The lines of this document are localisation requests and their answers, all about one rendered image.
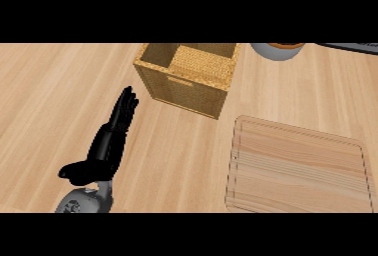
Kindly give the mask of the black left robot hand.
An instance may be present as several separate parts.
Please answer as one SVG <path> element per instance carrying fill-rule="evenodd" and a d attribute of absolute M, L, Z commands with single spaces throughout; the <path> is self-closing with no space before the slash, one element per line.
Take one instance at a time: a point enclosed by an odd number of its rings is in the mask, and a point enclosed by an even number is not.
<path fill-rule="evenodd" d="M 110 121 L 96 133 L 87 158 L 65 165 L 59 170 L 58 176 L 68 179 L 73 185 L 84 186 L 92 182 L 112 179 L 121 164 L 127 132 L 138 104 L 139 99 L 133 87 L 129 86 L 118 97 Z"/>

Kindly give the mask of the wooden cutting board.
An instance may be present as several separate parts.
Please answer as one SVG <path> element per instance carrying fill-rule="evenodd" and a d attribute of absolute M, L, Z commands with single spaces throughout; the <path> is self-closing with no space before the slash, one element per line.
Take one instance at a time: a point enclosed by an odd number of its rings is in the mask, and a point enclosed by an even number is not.
<path fill-rule="evenodd" d="M 378 213 L 363 143 L 238 117 L 225 203 L 232 212 Z"/>

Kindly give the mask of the grey pot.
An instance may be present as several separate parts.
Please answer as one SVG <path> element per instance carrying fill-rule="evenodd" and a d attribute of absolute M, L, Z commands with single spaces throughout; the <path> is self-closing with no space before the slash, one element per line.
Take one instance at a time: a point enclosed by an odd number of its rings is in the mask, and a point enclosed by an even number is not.
<path fill-rule="evenodd" d="M 299 54 L 304 44 L 253 43 L 251 47 L 265 58 L 273 61 L 285 61 Z"/>

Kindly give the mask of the wicker basket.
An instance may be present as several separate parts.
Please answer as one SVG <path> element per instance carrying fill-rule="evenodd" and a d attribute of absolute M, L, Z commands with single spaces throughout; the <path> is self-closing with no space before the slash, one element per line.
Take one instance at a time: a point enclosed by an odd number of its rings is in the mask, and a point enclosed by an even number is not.
<path fill-rule="evenodd" d="M 145 43 L 133 65 L 151 97 L 217 119 L 239 49 L 239 43 Z"/>

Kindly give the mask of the dark grey flat appliance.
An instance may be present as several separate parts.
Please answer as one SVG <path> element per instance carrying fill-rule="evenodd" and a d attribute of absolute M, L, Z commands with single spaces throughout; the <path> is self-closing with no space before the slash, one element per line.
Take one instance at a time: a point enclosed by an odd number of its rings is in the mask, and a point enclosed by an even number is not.
<path fill-rule="evenodd" d="M 321 46 L 378 55 L 378 43 L 321 43 Z"/>

